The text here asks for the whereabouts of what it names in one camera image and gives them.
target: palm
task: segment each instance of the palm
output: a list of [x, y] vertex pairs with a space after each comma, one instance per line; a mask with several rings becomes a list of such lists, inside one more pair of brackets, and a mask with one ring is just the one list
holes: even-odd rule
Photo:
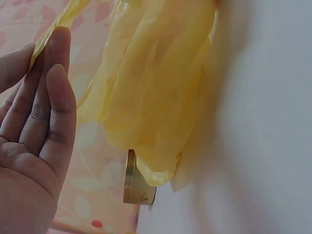
[[76, 103], [67, 80], [70, 33], [58, 28], [23, 79], [33, 49], [0, 58], [0, 92], [18, 83], [0, 108], [3, 234], [47, 231], [75, 138]]

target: leaf pattern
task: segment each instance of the leaf pattern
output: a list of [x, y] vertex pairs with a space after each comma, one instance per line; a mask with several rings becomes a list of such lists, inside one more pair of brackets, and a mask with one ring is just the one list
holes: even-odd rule
[[87, 123], [83, 125], [76, 137], [76, 142], [75, 142], [76, 148], [82, 149], [84, 147], [91, 145], [96, 138], [98, 129], [99, 129], [99, 123], [97, 122]]
[[91, 177], [71, 178], [70, 182], [75, 188], [86, 192], [94, 192], [102, 186], [101, 181]]
[[88, 219], [91, 216], [91, 205], [89, 201], [83, 196], [78, 194], [75, 204], [76, 214], [82, 219]]
[[95, 23], [101, 22], [105, 20], [110, 13], [110, 5], [108, 2], [102, 2], [98, 7], [96, 11], [96, 18]]
[[78, 16], [76, 19], [74, 19], [73, 24], [72, 24], [72, 31], [75, 31], [76, 29], [78, 29], [84, 21], [84, 17], [83, 15]]
[[56, 12], [46, 4], [42, 5], [41, 12], [43, 19], [47, 22], [53, 22], [57, 16]]
[[14, 20], [20, 20], [24, 18], [28, 12], [29, 12], [29, 8], [27, 6], [22, 7], [12, 16], [12, 18]]
[[[108, 16], [114, 0], [91, 0], [73, 23], [69, 79], [82, 98], [102, 58]], [[69, 0], [0, 0], [0, 56], [36, 42]], [[7, 94], [0, 95], [3, 101]], [[134, 231], [138, 206], [123, 205], [126, 154], [108, 146], [98, 122], [78, 119], [72, 164], [62, 189], [55, 223], [84, 233]], [[50, 230], [50, 234], [65, 234]]]
[[102, 173], [102, 183], [106, 187], [113, 187], [120, 181], [122, 166], [120, 161], [114, 160], [110, 162]]

